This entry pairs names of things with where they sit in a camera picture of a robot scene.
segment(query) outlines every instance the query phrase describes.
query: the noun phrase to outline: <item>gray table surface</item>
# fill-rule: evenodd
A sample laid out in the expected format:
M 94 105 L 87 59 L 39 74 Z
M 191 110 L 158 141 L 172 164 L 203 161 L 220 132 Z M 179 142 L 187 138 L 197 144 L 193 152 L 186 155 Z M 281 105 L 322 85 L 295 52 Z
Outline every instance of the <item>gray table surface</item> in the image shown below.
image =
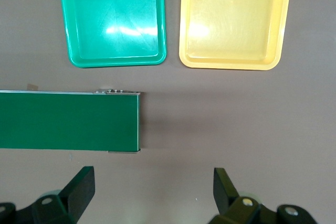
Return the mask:
M 266 72 L 189 69 L 180 0 L 166 0 L 168 56 L 149 67 L 79 69 L 60 0 L 0 0 L 0 89 L 142 91 L 142 152 L 0 150 L 0 201 L 18 208 L 84 165 L 96 195 L 79 223 L 207 223 L 214 167 L 272 210 L 289 203 L 334 223 L 336 0 L 290 0 L 282 58 Z

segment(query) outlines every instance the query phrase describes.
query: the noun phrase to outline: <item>green tray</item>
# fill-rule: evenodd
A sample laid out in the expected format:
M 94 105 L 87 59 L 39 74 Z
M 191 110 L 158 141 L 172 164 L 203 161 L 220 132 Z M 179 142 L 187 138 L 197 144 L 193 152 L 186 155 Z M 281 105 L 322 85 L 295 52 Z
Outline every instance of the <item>green tray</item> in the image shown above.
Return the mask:
M 137 92 L 0 91 L 0 148 L 137 152 Z
M 164 0 L 61 0 L 77 67 L 157 65 L 166 57 Z

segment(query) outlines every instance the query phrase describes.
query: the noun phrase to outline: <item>silver screw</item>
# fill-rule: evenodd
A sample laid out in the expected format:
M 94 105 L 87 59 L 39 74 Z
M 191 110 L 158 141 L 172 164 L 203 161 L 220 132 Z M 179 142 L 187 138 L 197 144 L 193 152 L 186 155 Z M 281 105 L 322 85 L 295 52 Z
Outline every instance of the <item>silver screw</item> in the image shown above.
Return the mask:
M 252 200 L 247 199 L 247 198 L 243 199 L 243 204 L 247 207 L 252 207 L 253 206 Z
M 45 198 L 44 200 L 42 200 L 41 204 L 42 205 L 46 205 L 46 204 L 49 204 L 50 202 L 52 202 L 52 198 Z
M 285 211 L 286 211 L 286 213 L 288 213 L 289 215 L 292 215 L 292 216 L 299 215 L 299 213 L 296 211 L 296 209 L 292 208 L 292 207 L 286 207 Z

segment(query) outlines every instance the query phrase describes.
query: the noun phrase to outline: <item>yellow tray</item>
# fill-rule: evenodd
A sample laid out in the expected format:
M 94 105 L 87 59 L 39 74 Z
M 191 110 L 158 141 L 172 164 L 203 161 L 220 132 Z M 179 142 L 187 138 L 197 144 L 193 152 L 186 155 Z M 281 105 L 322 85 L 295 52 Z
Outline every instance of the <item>yellow tray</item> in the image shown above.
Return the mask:
M 280 60 L 289 0 L 182 0 L 180 59 L 191 68 L 268 70 Z

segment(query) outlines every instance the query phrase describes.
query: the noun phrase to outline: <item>plastic tray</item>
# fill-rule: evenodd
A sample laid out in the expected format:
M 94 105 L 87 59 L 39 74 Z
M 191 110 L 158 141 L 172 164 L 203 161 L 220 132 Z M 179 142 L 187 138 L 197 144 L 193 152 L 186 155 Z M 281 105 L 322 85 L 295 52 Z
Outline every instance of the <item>plastic tray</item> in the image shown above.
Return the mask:
M 164 0 L 61 0 L 77 67 L 157 65 L 166 56 Z
M 289 0 L 182 0 L 180 59 L 192 68 L 268 70 L 280 60 Z

